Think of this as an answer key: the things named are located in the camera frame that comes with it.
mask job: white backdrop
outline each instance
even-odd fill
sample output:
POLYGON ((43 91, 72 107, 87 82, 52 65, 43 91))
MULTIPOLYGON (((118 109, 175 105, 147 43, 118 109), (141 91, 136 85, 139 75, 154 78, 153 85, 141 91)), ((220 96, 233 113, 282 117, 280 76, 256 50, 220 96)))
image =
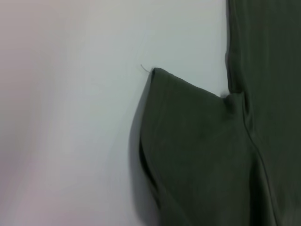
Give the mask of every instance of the white backdrop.
POLYGON ((226 1, 2 0, 0 30, 0 224, 158 225, 140 64, 227 92, 226 1))

